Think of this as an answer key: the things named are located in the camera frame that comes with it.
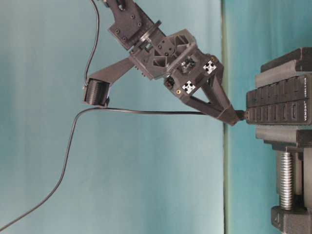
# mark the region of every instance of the cable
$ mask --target cable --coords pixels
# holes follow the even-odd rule
[[[25,212],[24,214],[22,214],[21,216],[19,216],[18,218],[14,219],[13,221],[9,222],[8,224],[6,224],[5,226],[3,226],[2,228],[0,228],[0,232],[2,232],[4,229],[10,227],[12,224],[16,223],[17,221],[19,221],[20,219],[24,218],[25,216],[29,215],[31,212],[33,212],[34,210],[36,210],[37,208],[39,208],[41,205],[43,205],[53,194],[54,192],[58,189],[58,187],[60,186],[61,182],[63,181],[64,175],[65,175],[65,170],[66,170],[66,166],[67,166],[67,161],[68,161],[68,155],[69,155],[69,151],[70,151],[70,147],[72,144],[72,140],[73,140],[73,136],[74,136],[74,132],[75,132],[75,128],[76,128],[76,123],[79,119],[79,117],[81,115],[83,115],[84,113],[87,112],[91,112],[91,111],[112,111],[112,112],[121,112],[121,113],[128,113],[128,114],[141,114],[141,115],[204,115],[201,112],[192,112],[192,111],[135,111],[135,110],[126,110],[126,109],[118,109],[118,108],[91,108],[91,109],[87,109],[84,111],[79,112],[74,121],[73,121],[73,125],[71,128],[71,132],[70,132],[70,136],[69,136],[69,140],[67,143],[67,148],[66,148],[66,153],[65,153],[65,159],[64,159],[64,164],[63,164],[63,169],[60,175],[60,178],[56,184],[56,186],[53,188],[53,190],[40,202],[38,203],[35,207],[33,207],[32,209],[30,209],[29,211]]]
[[[95,10],[95,13],[96,13],[96,16],[97,16],[97,28],[96,28],[96,38],[95,38],[95,42],[94,42],[94,47],[93,47],[93,49],[91,51],[91,54],[90,54],[90,57],[88,59],[87,66],[86,66],[86,69],[85,69],[85,72],[84,72],[86,85],[88,85],[88,83],[87,83],[88,71],[89,71],[90,64],[91,64],[91,61],[93,59],[94,53],[95,53],[95,51],[97,49],[98,36],[99,36],[99,13],[98,13],[98,8],[97,8],[97,5],[95,4],[94,0],[90,0],[90,1],[93,4],[94,10]],[[73,121],[73,124],[72,124],[69,140],[68,140],[68,143],[67,143],[67,148],[66,148],[66,153],[65,153],[65,159],[64,159],[62,172],[61,172],[60,178],[59,178],[56,186],[36,206],[34,206],[29,211],[25,212],[24,214],[20,215],[19,217],[17,217],[13,221],[9,222],[8,224],[6,224],[2,228],[0,228],[0,232],[2,232],[4,229],[10,227],[14,223],[18,222],[19,220],[21,220],[25,216],[29,215],[34,210],[38,209],[41,205],[43,205],[55,193],[55,191],[58,189],[58,187],[60,186],[61,182],[63,181],[64,175],[65,175],[65,170],[66,170],[67,161],[68,161],[68,155],[69,155],[70,147],[71,147],[71,144],[72,144],[72,140],[73,140],[73,136],[74,136],[74,132],[75,132],[75,128],[76,128],[76,123],[77,123],[79,117],[81,115],[83,115],[84,113],[87,113],[87,112],[90,112],[90,111],[96,111],[96,110],[98,110],[98,111],[102,110],[102,111],[122,112],[122,113],[128,113],[128,114],[141,114],[141,115],[204,115],[201,112],[192,112],[192,111],[188,111],[188,112],[183,112],[183,111],[135,111],[135,110],[126,110],[126,109],[118,109],[118,108],[91,108],[91,109],[87,109],[87,110],[79,112],[76,115],[76,117],[75,117],[75,119]]]
[[[93,7],[94,7],[94,11],[96,13],[96,17],[97,17],[97,28],[96,28],[96,38],[95,38],[95,41],[94,41],[94,46],[93,46],[93,49],[91,51],[91,54],[90,54],[90,57],[88,59],[88,62],[87,62],[87,66],[86,66],[86,69],[84,71],[84,79],[85,79],[85,84],[86,86],[88,86],[88,83],[87,83],[87,80],[88,80],[88,71],[89,71],[89,68],[90,68],[90,64],[91,64],[91,61],[93,59],[93,56],[94,56],[94,53],[97,49],[97,46],[98,46],[98,37],[99,37],[99,13],[98,13],[98,7],[97,5],[95,4],[94,0],[90,0],[90,2],[92,3]]]

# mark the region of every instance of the threaded rod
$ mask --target threaded rod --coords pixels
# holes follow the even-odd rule
[[[283,210],[293,208],[293,157],[291,153],[281,154],[280,206]]]

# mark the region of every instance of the teal backdrop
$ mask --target teal backdrop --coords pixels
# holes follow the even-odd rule
[[[204,52],[221,57],[219,0],[137,2],[167,35],[188,28]],[[128,55],[107,32],[111,11],[97,4],[101,33],[91,72]],[[88,107],[83,71],[94,36],[88,0],[0,3],[0,226],[59,178],[72,120]],[[190,110],[162,82],[132,70],[115,84],[110,106]],[[223,217],[222,123],[97,112],[78,121],[59,190],[4,233],[221,234]]]
[[[298,47],[312,46],[310,0],[223,0],[223,46],[229,98],[246,109],[260,66]],[[226,233],[277,234],[270,209],[278,205],[275,154],[245,122],[226,128]]]

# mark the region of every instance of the robotic arm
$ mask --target robotic arm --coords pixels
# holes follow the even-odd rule
[[[130,56],[91,74],[87,79],[84,102],[106,108],[110,87],[134,66],[149,79],[164,78],[165,87],[186,105],[235,125],[244,119],[235,111],[223,88],[223,65],[213,55],[202,53],[195,38],[186,30],[165,36],[133,0],[103,0],[113,12],[110,33]],[[202,89],[210,102],[193,96]]]

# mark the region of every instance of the wire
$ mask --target wire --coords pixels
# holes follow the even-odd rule
[[[121,112],[121,113],[127,113],[127,114],[141,114],[141,115],[204,115],[201,112],[192,112],[192,111],[185,111],[185,112],[184,111],[135,111],[135,110],[126,110],[126,109],[118,109],[118,108],[91,108],[91,109],[86,109],[84,111],[79,112],[76,115],[76,117],[75,117],[75,119],[73,121],[73,124],[72,124],[71,132],[70,132],[70,135],[69,135],[69,140],[68,140],[68,143],[67,143],[65,159],[64,159],[64,163],[63,163],[63,169],[62,169],[60,178],[59,178],[56,186],[35,207],[33,207],[29,211],[25,212],[21,216],[17,217],[13,221],[9,222],[8,224],[6,224],[2,228],[0,228],[0,232],[2,232],[4,229],[10,227],[12,224],[16,223],[17,221],[21,220],[22,218],[24,218],[25,216],[29,215],[31,212],[33,212],[34,210],[39,208],[41,205],[43,205],[55,193],[55,191],[58,189],[58,187],[60,186],[61,182],[63,181],[64,175],[65,175],[65,170],[66,170],[66,166],[67,166],[69,151],[70,151],[70,148],[71,148],[71,145],[72,145],[72,140],[73,140],[73,136],[74,136],[74,132],[75,132],[77,121],[78,121],[78,119],[79,119],[79,117],[81,115],[83,115],[83,114],[85,114],[87,112],[91,112],[91,111],[112,111],[112,112]]]
[[[92,61],[92,59],[93,59],[94,53],[96,52],[96,49],[97,49],[97,46],[98,46],[98,37],[99,37],[99,13],[98,13],[98,7],[97,7],[96,3],[94,2],[94,0],[90,0],[90,2],[92,3],[92,5],[93,5],[93,7],[94,7],[94,11],[95,11],[95,13],[96,13],[96,17],[97,17],[97,28],[96,28],[96,38],[95,38],[95,41],[94,41],[94,46],[93,46],[93,49],[92,49],[92,51],[91,51],[90,57],[89,57],[89,59],[88,59],[86,69],[85,69],[85,71],[84,71],[84,79],[85,79],[85,84],[86,84],[86,86],[88,86],[88,83],[87,83],[87,80],[88,80],[88,72],[89,72],[90,64],[91,64],[91,61]]]
[[[86,85],[88,85],[88,83],[87,83],[88,71],[89,71],[90,64],[91,64],[91,61],[93,59],[94,53],[95,53],[95,51],[97,49],[97,46],[98,46],[98,35],[99,35],[99,13],[98,13],[98,8],[97,8],[97,5],[95,4],[95,2],[93,0],[90,0],[90,1],[93,4],[94,10],[95,10],[95,13],[96,13],[96,16],[97,16],[97,28],[96,28],[96,38],[95,38],[95,42],[94,42],[94,47],[93,47],[93,49],[91,51],[91,54],[90,54],[90,57],[88,59],[87,66],[86,66],[86,69],[85,69],[85,72],[84,72]],[[60,178],[59,178],[56,186],[36,206],[34,206],[29,211],[23,213],[22,215],[20,215],[19,217],[17,217],[13,221],[9,222],[8,224],[6,224],[2,228],[0,228],[0,232],[2,232],[4,229],[10,227],[14,223],[18,222],[19,220],[21,220],[25,216],[29,215],[34,210],[38,209],[41,205],[43,205],[55,193],[55,191],[58,189],[58,187],[60,186],[61,182],[63,181],[64,175],[65,175],[65,170],[66,170],[67,161],[68,161],[68,155],[69,155],[70,147],[71,147],[71,144],[72,144],[72,140],[73,140],[73,136],[74,136],[74,132],[75,132],[75,128],[76,128],[76,123],[77,123],[79,117],[81,115],[83,115],[84,113],[87,113],[87,112],[90,112],[90,111],[100,111],[100,110],[101,111],[122,112],[122,113],[128,113],[128,114],[141,114],[141,115],[204,115],[201,112],[192,112],[192,111],[188,111],[188,112],[183,112],[183,111],[135,111],[135,110],[126,110],[126,109],[118,109],[118,108],[91,108],[91,109],[87,109],[87,110],[79,112],[76,115],[76,117],[75,117],[75,119],[73,121],[73,124],[72,124],[71,132],[70,132],[70,135],[69,135],[69,140],[68,140],[68,143],[67,143],[67,148],[66,148],[66,153],[65,153],[65,159],[64,159],[62,172],[61,172]]]

